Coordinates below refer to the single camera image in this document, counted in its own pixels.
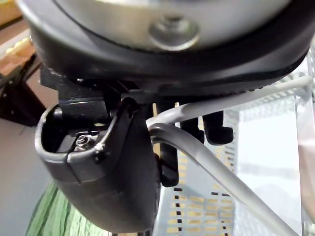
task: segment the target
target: black bracket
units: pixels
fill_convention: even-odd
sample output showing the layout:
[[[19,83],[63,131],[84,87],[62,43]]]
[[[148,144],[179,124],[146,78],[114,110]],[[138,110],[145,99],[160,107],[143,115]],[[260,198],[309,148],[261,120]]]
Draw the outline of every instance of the black bracket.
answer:
[[[28,78],[40,67],[36,56],[32,56],[23,67],[16,68],[7,76],[0,75],[0,118],[26,126],[36,126],[46,110],[27,85]]]

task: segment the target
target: black plastic housing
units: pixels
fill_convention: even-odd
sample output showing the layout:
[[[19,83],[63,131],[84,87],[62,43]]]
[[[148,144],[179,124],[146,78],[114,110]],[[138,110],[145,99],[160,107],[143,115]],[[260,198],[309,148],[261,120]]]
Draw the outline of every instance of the black plastic housing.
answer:
[[[43,114],[35,147],[58,188],[85,217],[107,231],[151,230],[158,211],[160,173],[136,103],[125,99],[108,129],[100,132],[103,137],[85,151],[60,151],[66,136],[70,142],[75,137],[69,138],[67,124],[55,119],[55,109]]]
[[[199,52],[152,53],[117,45],[78,25],[52,0],[18,0],[45,64],[69,79],[128,81],[141,103],[203,100],[269,85],[303,60],[315,32],[315,1],[294,0],[275,19]]]

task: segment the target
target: screw head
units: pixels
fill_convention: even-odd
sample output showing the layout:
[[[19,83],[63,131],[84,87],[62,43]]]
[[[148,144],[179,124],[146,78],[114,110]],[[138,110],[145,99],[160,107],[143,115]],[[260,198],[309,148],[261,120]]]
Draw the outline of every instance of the screw head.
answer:
[[[79,147],[83,147],[83,146],[87,145],[89,143],[89,141],[90,141],[89,137],[87,137],[86,135],[81,135],[78,137],[75,144]]]

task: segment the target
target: white wire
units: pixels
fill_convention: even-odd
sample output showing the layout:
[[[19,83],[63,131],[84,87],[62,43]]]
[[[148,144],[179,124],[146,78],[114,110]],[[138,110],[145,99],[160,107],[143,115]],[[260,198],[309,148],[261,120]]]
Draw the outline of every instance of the white wire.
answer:
[[[246,184],[223,165],[201,142],[184,130],[169,124],[154,124],[149,128],[154,143],[166,143],[185,153],[204,169],[226,191],[278,236],[298,236]]]
[[[304,87],[313,81],[311,76],[304,76],[289,82],[266,86],[253,92],[246,92],[238,95],[216,98],[202,102],[188,103],[176,108],[172,108],[147,120],[147,126],[154,123],[176,123],[184,120],[201,117],[210,113],[225,110],[256,99],[287,91],[294,88]]]

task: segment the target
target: green striped fabric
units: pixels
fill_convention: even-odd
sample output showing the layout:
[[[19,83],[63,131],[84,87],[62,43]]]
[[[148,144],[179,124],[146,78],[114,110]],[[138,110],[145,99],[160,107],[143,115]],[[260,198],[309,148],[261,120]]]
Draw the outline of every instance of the green striped fabric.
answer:
[[[26,236],[103,236],[103,232],[51,184],[34,210]]]

